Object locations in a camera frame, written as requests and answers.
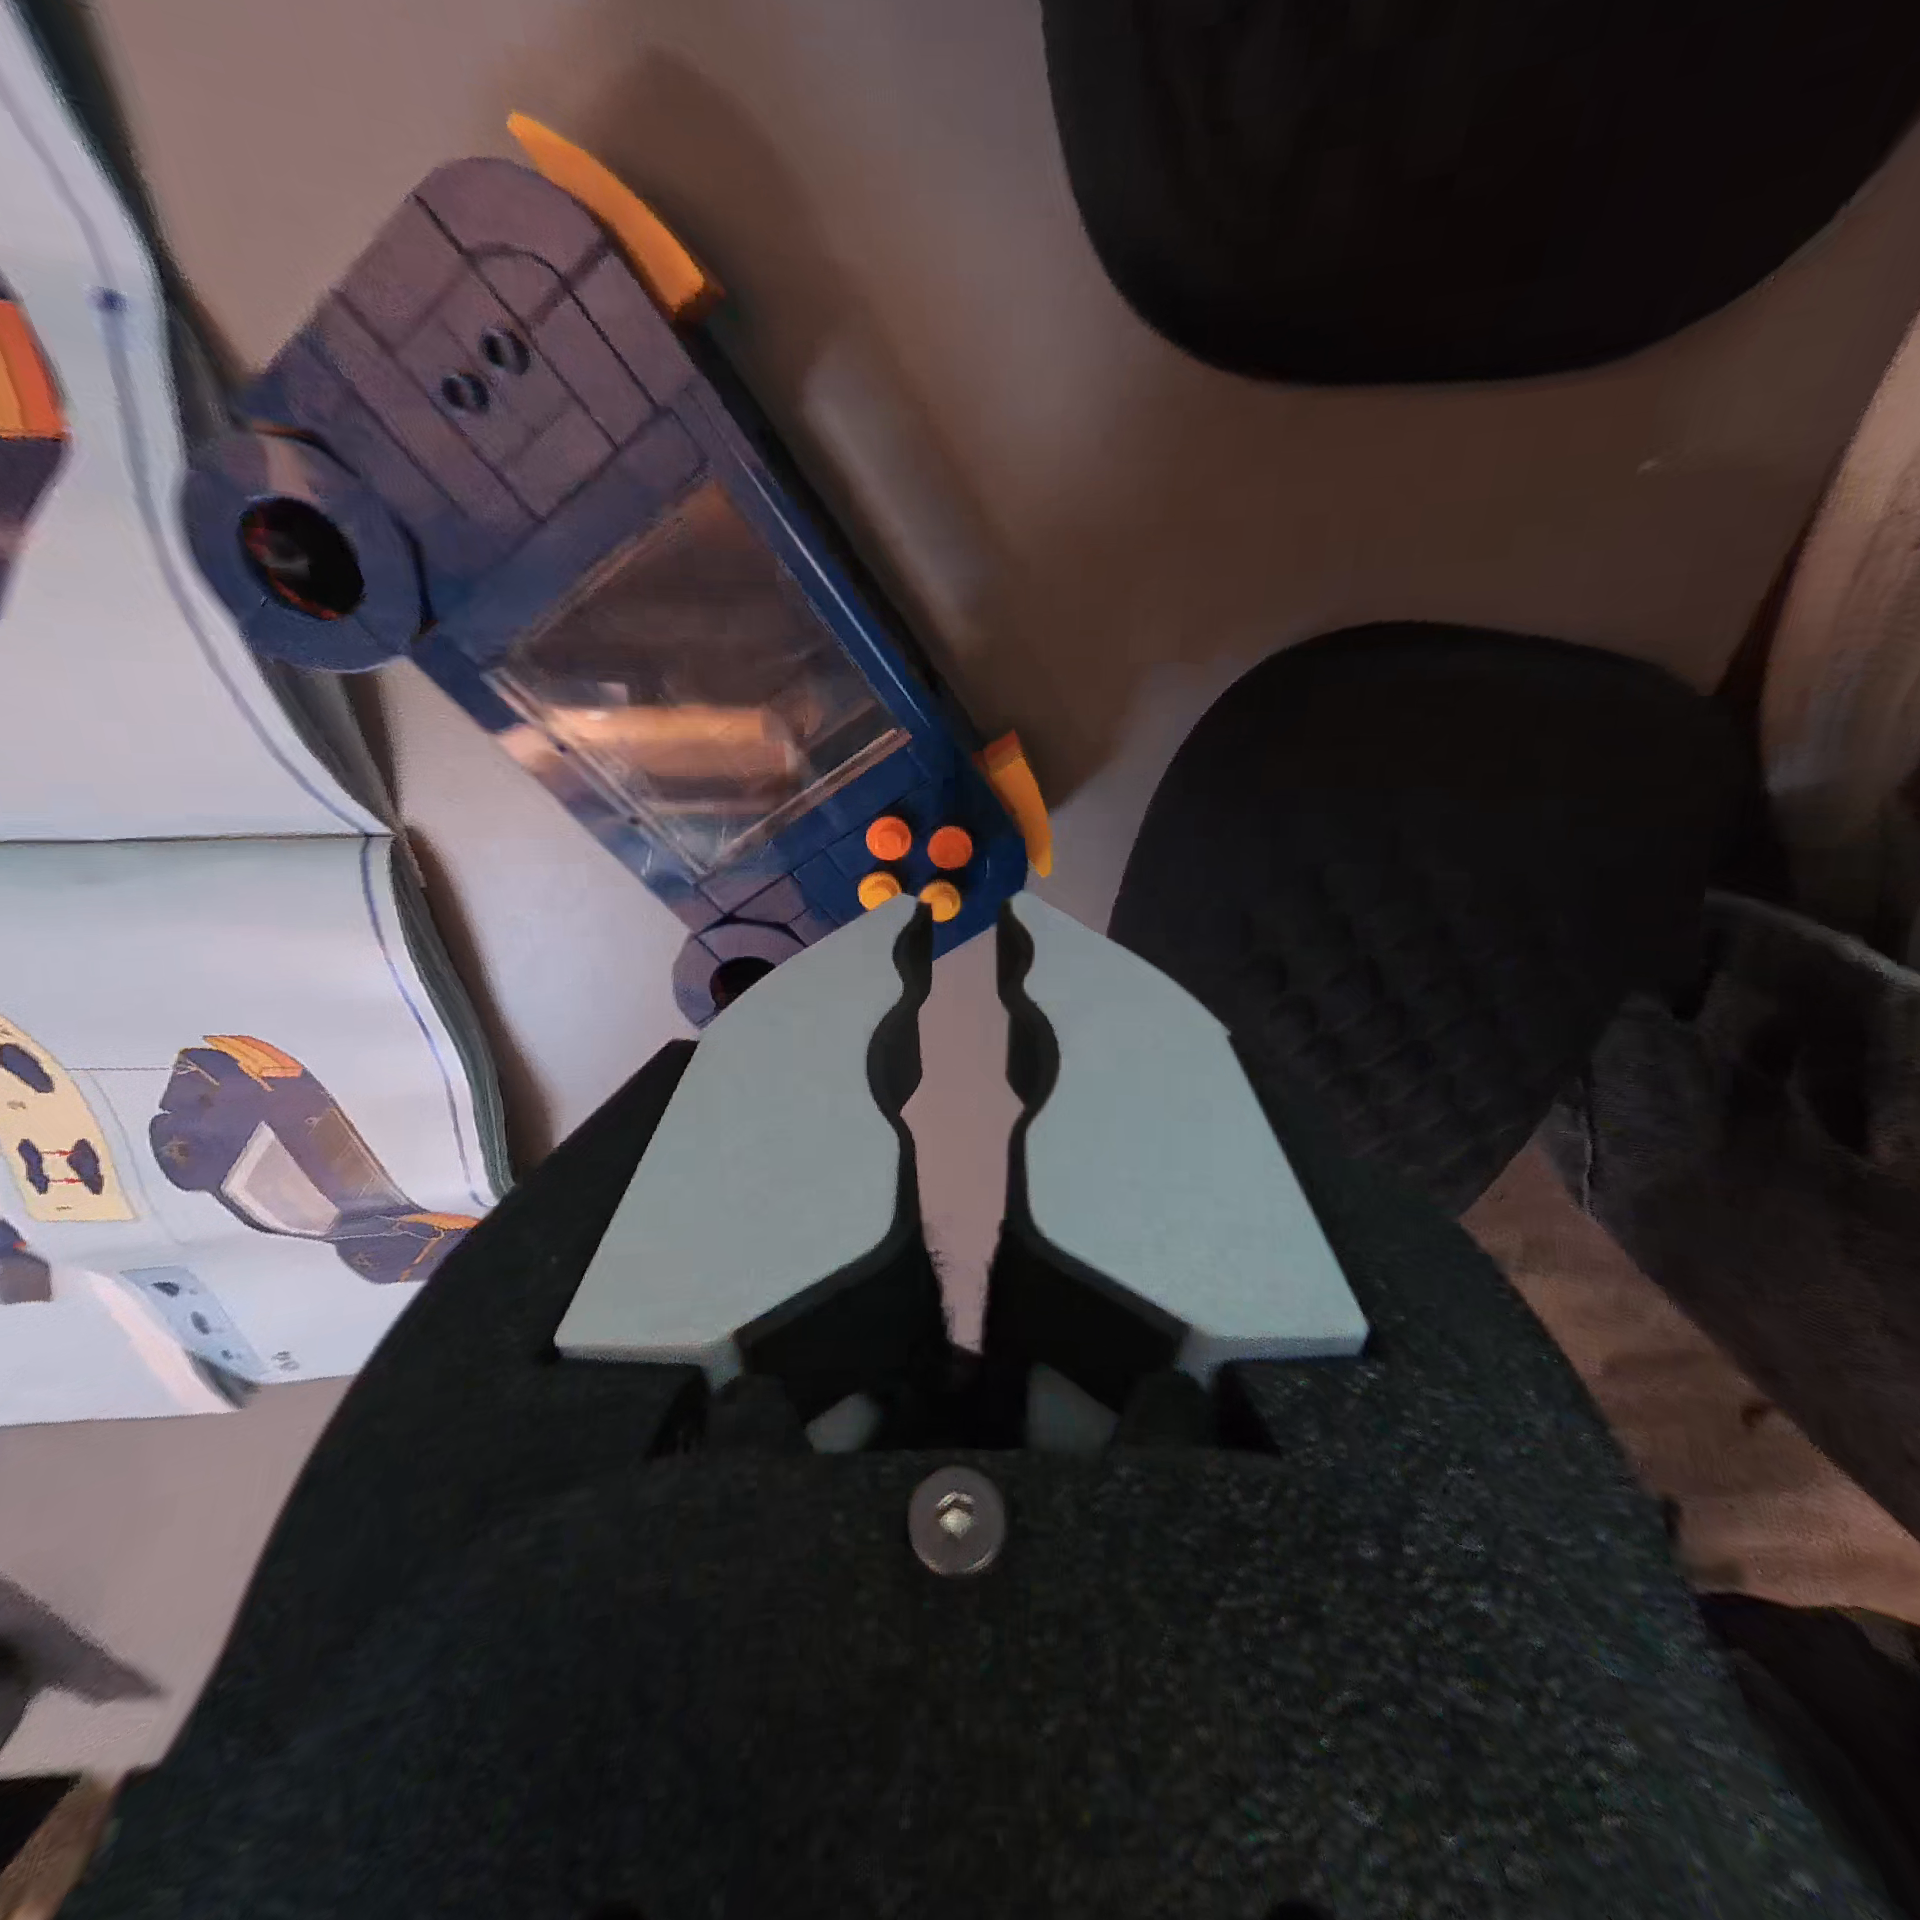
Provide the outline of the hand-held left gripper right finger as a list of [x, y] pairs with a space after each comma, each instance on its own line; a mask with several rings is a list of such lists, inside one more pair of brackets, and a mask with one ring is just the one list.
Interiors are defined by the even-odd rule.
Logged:
[[1017, 1097], [993, 1355], [1077, 1389], [1354, 1359], [1369, 1320], [1227, 1028], [1020, 890], [996, 982]]

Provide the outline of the instruction booklet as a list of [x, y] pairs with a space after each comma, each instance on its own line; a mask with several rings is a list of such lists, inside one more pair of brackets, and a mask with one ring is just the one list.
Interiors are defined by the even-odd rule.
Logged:
[[52, 3], [2, 3], [2, 1426], [354, 1374], [508, 1185], [347, 700], [189, 559], [215, 422]]

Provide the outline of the blue toy brick game console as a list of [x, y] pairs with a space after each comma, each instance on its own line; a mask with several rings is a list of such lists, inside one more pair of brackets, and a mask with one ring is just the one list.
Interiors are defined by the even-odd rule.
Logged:
[[264, 662], [412, 662], [681, 925], [708, 1024], [905, 901], [942, 958], [1051, 857], [710, 335], [715, 274], [530, 113], [427, 173], [228, 401], [178, 490]]

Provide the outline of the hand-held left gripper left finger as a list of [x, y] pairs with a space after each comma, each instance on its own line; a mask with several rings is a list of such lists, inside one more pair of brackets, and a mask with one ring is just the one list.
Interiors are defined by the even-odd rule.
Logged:
[[919, 1083], [927, 905], [896, 897], [715, 1016], [563, 1310], [581, 1362], [708, 1383], [883, 1389], [941, 1355], [902, 1113]]

